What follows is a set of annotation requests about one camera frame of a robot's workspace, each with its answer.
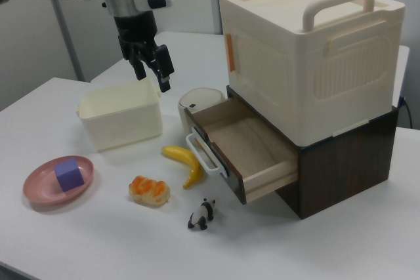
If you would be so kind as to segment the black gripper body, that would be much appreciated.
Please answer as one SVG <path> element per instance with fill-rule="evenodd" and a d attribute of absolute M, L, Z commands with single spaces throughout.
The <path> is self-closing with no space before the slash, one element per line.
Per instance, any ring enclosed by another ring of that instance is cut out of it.
<path fill-rule="evenodd" d="M 151 10 L 130 17 L 114 17 L 114 21 L 124 59 L 132 60 L 138 56 L 144 62 L 155 60 L 157 45 L 154 37 L 158 29 Z"/>

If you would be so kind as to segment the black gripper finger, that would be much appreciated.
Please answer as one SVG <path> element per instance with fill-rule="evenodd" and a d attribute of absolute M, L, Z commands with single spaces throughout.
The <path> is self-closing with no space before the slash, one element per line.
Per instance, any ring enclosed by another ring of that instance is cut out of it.
<path fill-rule="evenodd" d="M 150 68 L 157 77 L 160 91 L 167 92 L 170 90 L 170 75 L 174 73 L 175 70 L 166 45 L 156 46 L 152 49 Z"/>
<path fill-rule="evenodd" d="M 136 78 L 140 81 L 146 78 L 146 71 L 144 69 L 144 64 L 142 60 L 137 56 L 135 52 L 132 52 L 129 57 L 129 63 L 132 65 Z"/>

